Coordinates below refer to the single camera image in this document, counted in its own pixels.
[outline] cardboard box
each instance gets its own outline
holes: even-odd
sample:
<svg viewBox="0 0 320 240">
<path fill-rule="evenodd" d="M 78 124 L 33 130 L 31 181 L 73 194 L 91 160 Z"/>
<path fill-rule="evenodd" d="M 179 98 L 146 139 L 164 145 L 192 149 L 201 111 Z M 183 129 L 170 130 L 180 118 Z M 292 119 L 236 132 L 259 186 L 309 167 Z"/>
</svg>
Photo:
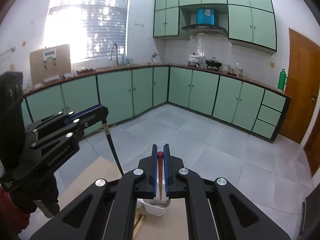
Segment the cardboard box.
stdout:
<svg viewBox="0 0 320 240">
<path fill-rule="evenodd" d="M 30 53 L 30 72 L 32 85 L 43 84 L 54 76 L 60 78 L 71 72 L 70 45 L 60 45 Z"/>
</svg>

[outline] faucet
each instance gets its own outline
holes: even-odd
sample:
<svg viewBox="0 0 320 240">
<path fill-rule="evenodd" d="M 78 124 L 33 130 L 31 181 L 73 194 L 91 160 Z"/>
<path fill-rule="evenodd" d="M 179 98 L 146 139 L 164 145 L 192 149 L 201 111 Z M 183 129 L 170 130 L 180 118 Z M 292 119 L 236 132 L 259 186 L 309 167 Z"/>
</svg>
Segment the faucet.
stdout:
<svg viewBox="0 0 320 240">
<path fill-rule="evenodd" d="M 116 43 L 114 43 L 112 45 L 112 49 L 111 49 L 111 54 L 110 54 L 110 57 L 109 57 L 109 60 L 112 60 L 112 52 L 113 52 L 113 48 L 114 46 L 116 46 L 116 65 L 117 67 L 119 67 L 119 60 L 118 60 L 118 45 Z"/>
</svg>

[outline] wooden countertop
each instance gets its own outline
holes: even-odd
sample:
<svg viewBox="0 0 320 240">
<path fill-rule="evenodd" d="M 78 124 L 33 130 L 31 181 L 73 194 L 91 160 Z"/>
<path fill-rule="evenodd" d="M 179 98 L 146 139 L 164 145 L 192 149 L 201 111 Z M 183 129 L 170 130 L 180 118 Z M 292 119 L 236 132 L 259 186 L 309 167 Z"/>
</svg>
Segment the wooden countertop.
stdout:
<svg viewBox="0 0 320 240">
<path fill-rule="evenodd" d="M 270 91 L 272 91 L 272 92 L 274 92 L 274 93 L 276 93 L 278 95 L 289 97 L 285 92 L 283 92 L 280 89 L 271 87 L 269 85 L 266 85 L 264 83 L 255 81 L 255 80 L 250 79 L 250 78 L 237 77 L 237 76 L 234 76 L 234 75 L 231 75 L 231 74 L 228 74 L 228 73 L 224 73 L 222 71 L 217 71 L 217 70 L 211 70 L 211 69 L 205 69 L 205 68 L 196 68 L 196 67 L 191 67 L 191 66 L 188 66 L 188 65 L 173 64 L 173 63 L 167 63 L 167 64 L 162 64 L 162 63 L 161 64 L 133 64 L 133 65 L 129 65 L 129 66 L 119 66 L 119 67 L 113 66 L 113 67 L 99 68 L 97 70 L 92 70 L 92 71 L 88 71 L 88 72 L 85 72 L 85 73 L 81 73 L 81 74 L 79 74 L 79 75 L 77 75 L 75 77 L 72 77 L 72 78 L 63 78 L 63 79 L 60 79 L 60 80 L 55 80 L 55 81 L 46 83 L 46 84 L 44 84 L 43 86 L 41 86 L 39 88 L 34 88 L 32 90 L 25 90 L 24 91 L 24 96 L 27 97 L 27 96 L 30 96 L 30 95 L 36 93 L 36 92 L 39 92 L 39 91 L 44 90 L 44 89 L 47 89 L 49 87 L 52 87 L 52 86 L 55 86 L 55 85 L 59 85 L 59 84 L 62 84 L 62 83 L 65 83 L 65 82 L 68 82 L 68 81 L 71 81 L 71 80 L 76 80 L 76 79 L 79 79 L 79 78 L 84 78 L 84 77 L 89 77 L 89 76 L 103 74 L 103 73 L 109 73 L 109 72 L 132 70 L 132 69 L 146 68 L 146 67 L 161 67 L 161 66 L 172 66 L 172 67 L 194 69 L 194 70 L 204 71 L 204 72 L 208 72 L 208 73 L 214 73 L 214 74 L 218 74 L 218 75 L 221 75 L 221 76 L 226 76 L 226 77 L 229 77 L 229 78 L 234 78 L 234 79 L 237 79 L 237 80 L 240 80 L 240 81 L 244 81 L 244 82 L 247 82 L 247 83 L 262 87 L 262 88 L 265 88 L 267 90 L 270 90 Z"/>
</svg>

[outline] white pot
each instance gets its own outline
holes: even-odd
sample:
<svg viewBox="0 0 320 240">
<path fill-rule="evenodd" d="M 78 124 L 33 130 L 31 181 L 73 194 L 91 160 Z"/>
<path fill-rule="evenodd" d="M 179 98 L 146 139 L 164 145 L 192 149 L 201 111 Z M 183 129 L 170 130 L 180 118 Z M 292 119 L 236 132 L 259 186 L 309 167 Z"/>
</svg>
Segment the white pot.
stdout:
<svg viewBox="0 0 320 240">
<path fill-rule="evenodd" d="M 189 63 L 199 63 L 199 55 L 196 55 L 195 53 L 188 56 L 188 62 Z"/>
</svg>

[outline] metal screw cap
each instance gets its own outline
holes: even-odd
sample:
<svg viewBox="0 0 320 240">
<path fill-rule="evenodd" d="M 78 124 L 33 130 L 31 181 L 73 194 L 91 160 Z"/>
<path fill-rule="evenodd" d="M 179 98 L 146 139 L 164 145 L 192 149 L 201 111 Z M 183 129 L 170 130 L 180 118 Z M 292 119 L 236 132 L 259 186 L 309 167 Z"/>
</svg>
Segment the metal screw cap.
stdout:
<svg viewBox="0 0 320 240">
<path fill-rule="evenodd" d="M 133 171 L 133 174 L 134 174 L 134 175 L 142 175 L 142 174 L 143 174 L 143 169 L 135 169 L 135 170 Z"/>
<path fill-rule="evenodd" d="M 225 178 L 219 178 L 217 179 L 217 183 L 221 186 L 224 186 L 227 184 L 227 180 Z"/>
<path fill-rule="evenodd" d="M 106 184 L 106 181 L 104 179 L 97 179 L 95 182 L 96 186 L 102 187 Z"/>
<path fill-rule="evenodd" d="M 189 173 L 189 170 L 188 170 L 187 168 L 181 168 L 181 169 L 179 170 L 179 173 L 182 174 L 182 175 L 186 175 L 186 174 Z"/>
</svg>

